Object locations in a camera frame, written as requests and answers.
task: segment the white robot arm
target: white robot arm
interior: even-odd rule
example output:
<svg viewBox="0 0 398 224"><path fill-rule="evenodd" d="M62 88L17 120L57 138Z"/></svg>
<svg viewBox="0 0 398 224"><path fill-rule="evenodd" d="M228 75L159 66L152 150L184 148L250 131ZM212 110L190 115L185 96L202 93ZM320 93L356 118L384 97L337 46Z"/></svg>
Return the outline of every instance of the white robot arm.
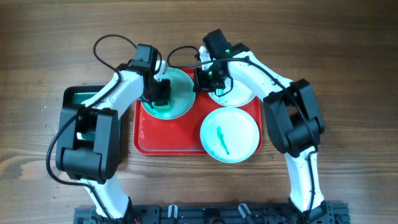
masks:
<svg viewBox="0 0 398 224"><path fill-rule="evenodd" d="M170 99L170 81L162 79L167 64L157 60L157 56L155 48L139 44L135 59L116 68L119 74L115 72L95 96L80 105L65 103L64 97L60 126L71 118L77 119L58 139L57 168L85 185L96 205L96 213L110 223L136 222L131 200L115 173L121 159L118 122L134 100L152 106ZM94 139L82 137L91 132L95 133Z"/></svg>
<svg viewBox="0 0 398 224"><path fill-rule="evenodd" d="M308 130L304 128L302 122L298 121L297 118L294 118L295 121L291 121L289 119L289 114L287 113L287 107L289 107L289 105L288 103L286 103L289 99L283 95L283 89L281 88L281 86L276 85L276 83L270 78L270 76L274 77L285 88L291 88L290 91L292 92L292 95L298 98L301 97L302 101L300 105L302 107L302 110L306 109L305 106L308 106L308 110L315 111L306 111L305 114L307 116L312 116L311 113L317 114L317 116L312 116L308 119L314 118L310 121L311 128L317 129L314 133L318 134L319 136L324 128L323 121L320 117L319 109L309 83L300 80L300 83L297 84L288 78L284 78L276 74L270 68L258 61L254 54L244 45L238 44L234 47L230 46L230 43L227 43L225 37L220 30L215 30L209 33L203 39L203 41L206 47L202 46L199 49L200 60L203 63L217 59L222 59L225 61L221 60L221 62L219 62L219 64L217 65L214 65L215 63L203 64L202 70L196 71L197 77L195 78L195 80L197 81L197 90L201 88L208 91L215 90L215 88L212 87L211 84L216 83L214 84L214 86L219 86L220 82L222 82L222 78L220 76L215 76L215 74L222 73L224 78L228 77L243 83L250 90L252 90L252 92L256 96L264 101L267 128L270 139L274 146L281 153L284 154L289 170L291 184L291 202L295 205L297 210L302 213L306 213L309 209L314 209L318 207L324 201L324 197L319 187L317 153L315 152L315 147L309 144L310 138L306 138L308 137L305 136L306 134L302 134L303 136L300 137L297 137L296 134L292 134L293 129L296 129L297 131L299 130L303 133L308 133ZM248 60L251 63L258 65L259 67L267 71L268 75L259 68L253 66L253 64L242 61L228 60L228 58L244 58L245 60ZM209 77L207 75L209 73L211 73L211 78L213 79L213 82L211 80L205 80L206 77ZM307 89L306 96L303 96L300 92L304 90L295 91L297 90L297 85L305 86L305 88ZM286 126L286 124L288 126L287 128L285 128L287 132L283 133L283 130L281 129L283 129L284 127L280 127L279 125ZM283 140L287 140L287 144L281 144L280 142ZM300 143L301 145L295 147L295 152L292 152L292 145L298 143ZM312 156L310 157L312 161L311 163L308 163L307 159L310 152L313 152ZM315 195L313 198L313 204L311 205L312 184L315 188Z"/></svg>

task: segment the green residue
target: green residue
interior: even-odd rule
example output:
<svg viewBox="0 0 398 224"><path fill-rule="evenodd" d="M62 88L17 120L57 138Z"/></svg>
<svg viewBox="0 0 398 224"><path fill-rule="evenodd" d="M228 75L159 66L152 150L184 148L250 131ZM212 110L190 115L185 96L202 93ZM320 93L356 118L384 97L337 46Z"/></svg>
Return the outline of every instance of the green residue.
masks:
<svg viewBox="0 0 398 224"><path fill-rule="evenodd" d="M224 94L224 90L223 89L216 89L217 91L217 95L222 95Z"/></svg>
<svg viewBox="0 0 398 224"><path fill-rule="evenodd" d="M217 127L217 137L218 137L218 140L220 140L222 147L225 149L226 154L229 155L228 148L226 147L226 144L224 142L224 134L221 132L220 126Z"/></svg>
<svg viewBox="0 0 398 224"><path fill-rule="evenodd" d="M81 138L84 140L94 141L95 139L95 131L88 131L87 133L82 133Z"/></svg>
<svg viewBox="0 0 398 224"><path fill-rule="evenodd" d="M167 102L165 102L166 104L165 105L162 105L162 106L157 106L154 102L152 102L152 106L154 107L154 111L156 111L156 112L160 112L160 113L167 113L167 112L169 112L170 111L170 109L171 109L171 103L170 103L170 100L169 101L167 101Z"/></svg>
<svg viewBox="0 0 398 224"><path fill-rule="evenodd" d="M72 96L72 103L81 104L83 101L90 99L97 93L75 93Z"/></svg>

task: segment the wooden table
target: wooden table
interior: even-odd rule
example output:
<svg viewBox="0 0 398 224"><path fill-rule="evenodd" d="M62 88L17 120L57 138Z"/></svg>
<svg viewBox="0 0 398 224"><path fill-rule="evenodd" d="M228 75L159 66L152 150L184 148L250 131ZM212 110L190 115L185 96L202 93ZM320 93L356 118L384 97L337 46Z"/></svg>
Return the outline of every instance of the wooden table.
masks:
<svg viewBox="0 0 398 224"><path fill-rule="evenodd" d="M348 203L352 223L398 223L393 2L47 2L0 6L0 223L71 223L73 208L92 204L82 187L49 177L45 155L63 91L111 78L92 54L97 38L122 34L167 55L181 45L200 46L217 28L277 73L313 85L326 124L318 157L325 198ZM111 39L99 54L116 66L134 50ZM173 61L192 63L192 55L186 50ZM131 143L131 122L124 136L131 154L118 176L133 204L287 202L286 163L265 125L258 154L222 164L211 157L142 156Z"/></svg>

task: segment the red tray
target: red tray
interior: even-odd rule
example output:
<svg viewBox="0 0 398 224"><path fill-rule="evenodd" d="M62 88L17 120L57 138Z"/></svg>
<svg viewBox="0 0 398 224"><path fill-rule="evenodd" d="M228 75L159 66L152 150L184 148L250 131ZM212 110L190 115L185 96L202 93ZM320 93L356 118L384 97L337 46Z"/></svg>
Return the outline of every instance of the red tray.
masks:
<svg viewBox="0 0 398 224"><path fill-rule="evenodd" d="M182 69L193 78L194 68ZM183 116L171 121L151 116L136 101L132 142L141 154L146 156L205 156L208 155L200 141L200 126L206 116L223 107L214 102L208 93L197 93L191 109ZM249 113L257 123L262 144L261 103L255 97L248 104L239 107Z"/></svg>

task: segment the black cable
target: black cable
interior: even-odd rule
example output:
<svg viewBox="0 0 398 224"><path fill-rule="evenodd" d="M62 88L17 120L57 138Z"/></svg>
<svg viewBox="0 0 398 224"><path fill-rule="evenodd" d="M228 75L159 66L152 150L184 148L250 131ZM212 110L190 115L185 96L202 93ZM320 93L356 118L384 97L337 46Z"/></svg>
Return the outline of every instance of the black cable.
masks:
<svg viewBox="0 0 398 224"><path fill-rule="evenodd" d="M208 63L225 62L225 61L227 61L227 62L244 62L244 63L248 63L248 64L253 65L254 67L258 68L260 71L264 72L287 95L287 97L291 100L292 104L297 108L298 113L302 117L304 125L307 128L308 132L310 133L311 141L312 141L312 144L314 145L314 148L315 148L314 151L309 152L308 155L307 155L307 162L308 162L308 166L309 166L309 169L310 169L311 188L312 188L312 190L311 190L310 208L308 210L308 213L305 215L305 219L304 219L305 222L308 223L309 219L310 219L310 214L311 214L311 209L312 209L314 197L315 197L315 183L314 183L314 177L313 177L313 172L312 172L311 156L318 152L318 146L315 144L315 136L313 135L313 133L311 131L311 128L310 128L310 125L309 125L309 123L307 121L307 118L304 116L303 111L300 109L299 104L297 103L295 98L292 96L292 94L290 94L290 92L286 89L285 86L283 86L278 81L278 79L274 78L267 70L262 68L260 65L250 61L248 58L247 59L246 58L223 58L223 59L209 60L207 62L196 63L196 64L192 64L192 65L175 66L175 65L170 64L170 62L169 62L170 55L167 57L167 64L171 68L190 68L190 67L196 67L196 66L208 64Z"/></svg>
<svg viewBox="0 0 398 224"><path fill-rule="evenodd" d="M225 96L225 95L227 95L228 93L230 93L231 91L232 91L232 89L234 88L234 79L233 78L229 78L230 80L231 80L231 88L228 90L228 91L226 91L225 93L223 93L223 94L221 94L221 95L217 95L217 90L215 90L214 91L214 95L216 95L217 97L222 97L222 96Z"/></svg>
<svg viewBox="0 0 398 224"><path fill-rule="evenodd" d="M172 67L171 64L170 64L170 57L171 57L172 54L174 54L176 51L181 50L181 49L194 49L194 50L196 50L196 51L197 51L197 54L195 55L195 59L196 59L196 60L200 60L200 58L199 58L199 55L200 55L199 50L198 50L195 46L186 45L186 46L182 46L182 47L177 47L176 49L172 50L172 51L169 53L169 55L167 56L167 64L168 64L170 67Z"/></svg>
<svg viewBox="0 0 398 224"><path fill-rule="evenodd" d="M155 75L160 71L160 68L162 66L162 54L160 53L160 51L157 51L157 53L159 54L160 57L160 63L159 63L159 68L157 68L157 70L155 71Z"/></svg>
<svg viewBox="0 0 398 224"><path fill-rule="evenodd" d="M46 160L45 160L45 165L47 168L47 172L49 173L49 175L51 176L51 178L53 178L53 180L57 181L60 184L64 184L64 185L71 185L71 186L82 186L82 187L87 187L91 190L91 193L94 195L94 198L97 200L99 206L101 207L102 211L104 211L105 215L107 216L107 218L112 222L112 223L116 223L113 218L111 217L111 215L109 214L109 212L107 211L106 207L104 206L104 204L102 203L100 197L98 196L97 192L95 191L95 188L91 185L88 184L84 184L84 183L78 183L78 182L68 182L68 181L64 181L59 179L51 170L51 165L50 165L50 161L51 161L51 152L54 148L55 143L58 141L59 137L61 136L61 134L64 132L64 130L66 130L66 128L74 121L76 120L79 115L86 113L87 111L89 111L90 109L92 109L92 107L94 107L95 105L97 105L98 103L100 103L101 101L103 101L113 90L115 90L118 85L122 82L122 76L120 74L120 72L118 70L116 70L114 67L112 67L110 64L106 63L104 60L100 59L96 53L96 47L98 45L98 43L107 38L107 37L119 37L122 38L126 41L128 41L131 45L133 45L135 48L137 48L137 46L131 41L129 40L127 37L121 36L121 35L117 35L117 34L108 34L105 35L101 38L99 38L93 47L93 53L94 56L105 66L107 66L108 68L110 68L111 70L113 70L114 72L116 72L116 74L118 74L118 80L117 82L102 96L100 96L94 103L86 106L85 108L83 108L81 111L77 112L77 114L75 114L74 116L72 116L63 126L61 126L61 128L58 130L58 133L54 136L54 138L52 139L49 149L47 151L47 156L46 156Z"/></svg>
<svg viewBox="0 0 398 224"><path fill-rule="evenodd" d="M93 219L93 220L95 221L96 224L99 224L99 223L98 223L98 219L97 219L97 217L96 217L95 215L92 215L92 216L91 216L91 219Z"/></svg>

